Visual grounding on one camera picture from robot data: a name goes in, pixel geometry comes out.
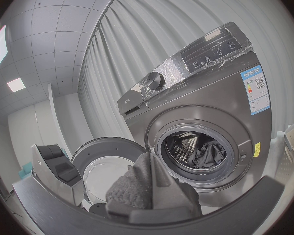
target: protective plastic film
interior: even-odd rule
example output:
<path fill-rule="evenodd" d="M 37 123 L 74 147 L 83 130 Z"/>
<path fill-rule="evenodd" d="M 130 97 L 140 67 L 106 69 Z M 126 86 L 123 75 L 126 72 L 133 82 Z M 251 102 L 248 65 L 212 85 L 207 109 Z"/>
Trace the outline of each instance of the protective plastic film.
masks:
<path fill-rule="evenodd" d="M 181 49 L 153 70 L 164 77 L 164 83 L 158 89 L 150 89 L 148 75 L 144 77 L 139 82 L 143 100 L 148 104 L 152 97 L 165 96 L 173 90 L 183 88 L 187 85 L 186 78 L 207 69 L 215 71 L 226 62 L 231 62 L 249 51 L 254 52 L 248 39 L 243 44 L 239 43 L 226 25 L 218 27 Z"/>

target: rotary knob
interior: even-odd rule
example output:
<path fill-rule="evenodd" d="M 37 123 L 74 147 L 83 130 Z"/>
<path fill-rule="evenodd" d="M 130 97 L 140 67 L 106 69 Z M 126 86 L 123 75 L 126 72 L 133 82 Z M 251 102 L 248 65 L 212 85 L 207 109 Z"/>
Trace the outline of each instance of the rotary knob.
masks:
<path fill-rule="evenodd" d="M 152 73 L 149 74 L 147 78 L 147 86 L 151 90 L 157 90 L 161 88 L 164 85 L 164 78 L 162 74 L 153 71 Z"/>

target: open washer door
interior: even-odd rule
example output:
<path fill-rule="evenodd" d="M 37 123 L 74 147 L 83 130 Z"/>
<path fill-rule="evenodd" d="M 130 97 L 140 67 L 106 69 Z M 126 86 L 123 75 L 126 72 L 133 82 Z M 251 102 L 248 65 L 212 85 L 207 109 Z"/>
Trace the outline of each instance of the open washer door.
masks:
<path fill-rule="evenodd" d="M 112 184 L 145 152 L 139 144 L 118 137 L 98 138 L 81 146 L 71 162 L 83 179 L 87 201 L 92 205 L 106 203 Z"/>

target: ceiling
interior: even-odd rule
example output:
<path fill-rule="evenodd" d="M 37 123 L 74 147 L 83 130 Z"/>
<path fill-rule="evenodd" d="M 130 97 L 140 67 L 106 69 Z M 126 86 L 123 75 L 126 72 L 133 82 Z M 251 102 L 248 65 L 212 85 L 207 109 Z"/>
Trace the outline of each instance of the ceiling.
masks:
<path fill-rule="evenodd" d="M 48 99 L 77 92 L 90 34 L 110 0 L 14 0 L 0 19 L 8 54 L 0 64 L 0 124 L 7 116 Z M 25 89 L 7 83 L 21 78 Z"/>

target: qr code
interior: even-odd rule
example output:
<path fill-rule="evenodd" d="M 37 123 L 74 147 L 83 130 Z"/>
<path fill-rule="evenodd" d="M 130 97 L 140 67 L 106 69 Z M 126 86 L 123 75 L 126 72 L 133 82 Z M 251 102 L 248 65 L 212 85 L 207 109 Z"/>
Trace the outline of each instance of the qr code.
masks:
<path fill-rule="evenodd" d="M 257 90 L 260 90 L 261 88 L 266 86 L 263 76 L 256 77 L 255 82 L 256 82 L 256 85 L 257 85 Z"/>

